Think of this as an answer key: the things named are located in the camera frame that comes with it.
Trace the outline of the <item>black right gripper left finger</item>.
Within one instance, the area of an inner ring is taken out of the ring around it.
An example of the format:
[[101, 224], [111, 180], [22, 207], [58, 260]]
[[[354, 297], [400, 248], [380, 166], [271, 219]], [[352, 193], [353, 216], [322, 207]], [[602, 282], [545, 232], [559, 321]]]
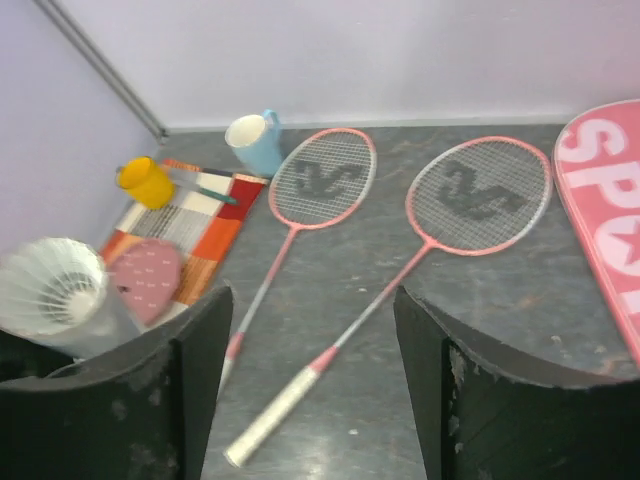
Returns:
[[220, 287], [102, 355], [1, 337], [5, 479], [197, 479], [234, 299]]

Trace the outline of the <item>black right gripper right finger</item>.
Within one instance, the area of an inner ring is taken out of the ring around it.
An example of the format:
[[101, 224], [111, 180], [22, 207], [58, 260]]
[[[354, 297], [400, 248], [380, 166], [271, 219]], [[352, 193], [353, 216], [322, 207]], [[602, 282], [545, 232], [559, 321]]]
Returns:
[[396, 291], [396, 334], [431, 479], [635, 479], [639, 383], [564, 367]]

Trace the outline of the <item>white shuttlecock tube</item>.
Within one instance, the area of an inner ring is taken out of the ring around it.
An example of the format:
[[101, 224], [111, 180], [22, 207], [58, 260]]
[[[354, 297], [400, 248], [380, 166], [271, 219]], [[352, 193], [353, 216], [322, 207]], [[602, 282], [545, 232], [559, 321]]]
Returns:
[[69, 356], [101, 355], [141, 334], [110, 284], [51, 280], [36, 289], [1, 289], [1, 329]]

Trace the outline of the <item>white feather shuttlecock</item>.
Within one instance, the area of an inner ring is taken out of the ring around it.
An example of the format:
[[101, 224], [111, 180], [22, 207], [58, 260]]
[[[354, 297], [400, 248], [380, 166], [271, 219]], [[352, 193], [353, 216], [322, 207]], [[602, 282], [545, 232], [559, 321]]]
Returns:
[[104, 301], [102, 257], [71, 238], [45, 237], [1, 257], [1, 328], [49, 336], [86, 322]]

